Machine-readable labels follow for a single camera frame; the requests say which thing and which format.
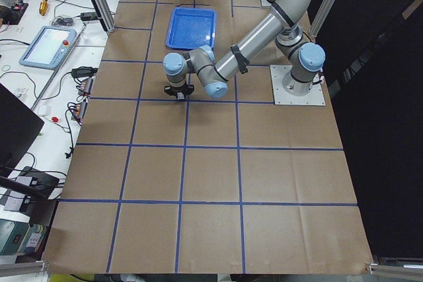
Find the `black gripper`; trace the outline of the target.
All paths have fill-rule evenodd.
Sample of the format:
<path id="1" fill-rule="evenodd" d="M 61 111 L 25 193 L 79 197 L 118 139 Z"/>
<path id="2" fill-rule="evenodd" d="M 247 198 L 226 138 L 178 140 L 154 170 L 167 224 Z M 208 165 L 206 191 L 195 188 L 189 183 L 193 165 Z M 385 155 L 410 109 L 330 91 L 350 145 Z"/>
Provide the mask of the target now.
<path id="1" fill-rule="evenodd" d="M 186 98 L 194 92 L 194 85 L 188 85 L 185 83 L 181 87 L 173 87 L 170 85 L 164 86 L 164 93 L 169 96 L 174 96 L 175 98 L 177 98 L 176 96 L 178 92 L 182 92 Z"/>

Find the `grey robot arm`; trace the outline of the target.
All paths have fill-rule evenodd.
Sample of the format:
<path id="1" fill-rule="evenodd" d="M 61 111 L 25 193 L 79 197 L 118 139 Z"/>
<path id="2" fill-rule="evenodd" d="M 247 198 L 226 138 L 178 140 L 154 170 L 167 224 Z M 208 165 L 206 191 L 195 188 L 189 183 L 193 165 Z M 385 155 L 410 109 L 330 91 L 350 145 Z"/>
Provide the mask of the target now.
<path id="1" fill-rule="evenodd" d="M 307 41 L 298 25 L 311 0 L 267 0 L 270 12 L 219 61 L 209 46 L 201 46 L 184 54 L 169 53 L 163 60 L 168 85 L 164 92 L 184 99 L 194 92 L 186 75 L 194 73 L 211 98 L 227 93 L 227 82 L 237 73 L 247 73 L 250 61 L 271 41 L 288 58 L 291 70 L 284 76 L 284 90 L 294 96 L 305 96 L 316 81 L 316 74 L 325 62 L 320 45 Z"/>

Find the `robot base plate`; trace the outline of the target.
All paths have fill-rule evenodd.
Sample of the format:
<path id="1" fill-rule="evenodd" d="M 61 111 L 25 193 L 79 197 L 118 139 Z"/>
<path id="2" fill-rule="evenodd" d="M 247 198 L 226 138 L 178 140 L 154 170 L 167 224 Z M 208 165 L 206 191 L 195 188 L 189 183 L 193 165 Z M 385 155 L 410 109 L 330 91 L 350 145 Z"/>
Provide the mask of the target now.
<path id="1" fill-rule="evenodd" d="M 277 106 L 326 106 L 319 76 L 310 83 L 297 82 L 291 65 L 271 65 L 270 74 L 274 104 Z"/>

